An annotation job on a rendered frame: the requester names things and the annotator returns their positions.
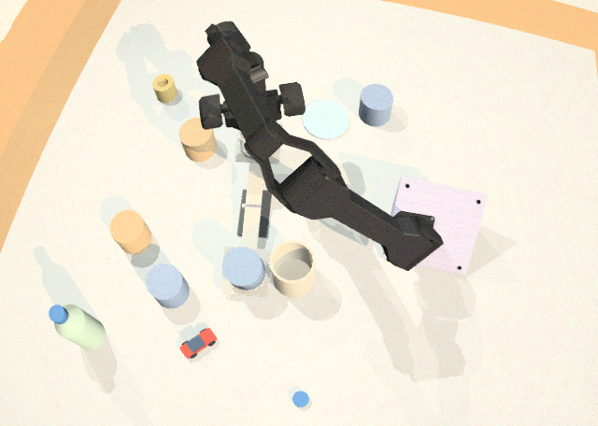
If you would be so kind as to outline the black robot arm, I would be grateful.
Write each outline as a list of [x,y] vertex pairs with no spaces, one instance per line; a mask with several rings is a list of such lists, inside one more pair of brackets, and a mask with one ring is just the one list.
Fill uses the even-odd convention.
[[[232,21],[212,23],[205,32],[209,47],[196,60],[199,75],[220,88],[266,188],[291,213],[340,221],[381,244],[386,261],[406,271],[444,244],[435,217],[405,211],[389,215],[349,189],[338,166],[314,141],[289,135],[273,119],[259,93],[269,78],[263,58],[250,50]],[[283,144],[311,156],[279,184],[269,157]]]

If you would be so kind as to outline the red toy car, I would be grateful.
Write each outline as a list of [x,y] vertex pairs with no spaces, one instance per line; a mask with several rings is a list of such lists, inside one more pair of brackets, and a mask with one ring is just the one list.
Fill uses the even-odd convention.
[[184,341],[180,347],[181,352],[186,358],[193,359],[203,348],[216,344],[217,337],[210,328],[201,330],[199,333],[190,341]]

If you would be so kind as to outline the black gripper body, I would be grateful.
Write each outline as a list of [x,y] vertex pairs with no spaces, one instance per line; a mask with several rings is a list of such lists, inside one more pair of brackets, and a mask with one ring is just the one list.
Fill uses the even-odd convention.
[[[284,115],[298,116],[306,112],[303,90],[298,82],[279,84],[278,90],[266,90],[266,84],[259,90],[261,97],[270,113],[279,112],[283,105]],[[228,104],[222,104],[220,95],[211,94],[198,100],[200,119],[204,130],[217,129],[223,125],[222,113],[225,123],[235,121]]]

